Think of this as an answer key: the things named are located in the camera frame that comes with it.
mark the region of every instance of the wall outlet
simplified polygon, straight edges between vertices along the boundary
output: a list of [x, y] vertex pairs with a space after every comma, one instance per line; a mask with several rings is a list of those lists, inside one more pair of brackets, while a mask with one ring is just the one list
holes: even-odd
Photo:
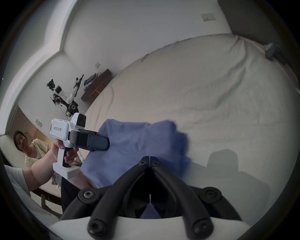
[[35, 122], [36, 122], [36, 124], [37, 124], [39, 127], [42, 126], [42, 123], [41, 123], [39, 120], [36, 120]]
[[216, 20], [213, 13], [201, 14], [203, 21]]

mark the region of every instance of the striped shirt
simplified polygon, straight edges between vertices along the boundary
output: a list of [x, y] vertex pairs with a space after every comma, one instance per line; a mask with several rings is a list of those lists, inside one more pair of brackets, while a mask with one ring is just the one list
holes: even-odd
[[37, 157], [36, 157], [36, 159], [41, 159], [42, 156], [41, 156], [41, 154], [40, 154], [40, 152], [39, 152], [39, 150], [37, 149], [36, 146], [35, 146], [35, 149], [37, 150]]

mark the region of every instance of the bed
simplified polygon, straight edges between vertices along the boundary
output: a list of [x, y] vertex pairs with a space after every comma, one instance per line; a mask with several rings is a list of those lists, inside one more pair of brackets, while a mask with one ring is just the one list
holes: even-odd
[[296, 82], [287, 65], [267, 60], [263, 46], [251, 40], [231, 34], [184, 40], [118, 74], [85, 113], [86, 129], [98, 131], [106, 119], [174, 121], [189, 138], [185, 182], [219, 188], [253, 226], [297, 160]]

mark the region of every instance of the dark hair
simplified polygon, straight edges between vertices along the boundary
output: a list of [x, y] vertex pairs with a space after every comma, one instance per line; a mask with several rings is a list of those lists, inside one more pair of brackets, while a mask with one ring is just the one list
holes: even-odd
[[16, 141], [16, 137], [17, 137], [18, 134], [21, 134], [24, 138], [26, 138], [27, 141], [28, 141], [28, 139], [27, 139], [27, 137], [24, 135], [24, 133], [22, 133], [21, 131], [16, 131], [15, 134], [13, 135], [13, 142], [14, 142], [16, 148], [17, 148], [19, 151], [23, 152], [23, 151], [18, 147], [18, 144], [17, 144], [17, 141]]

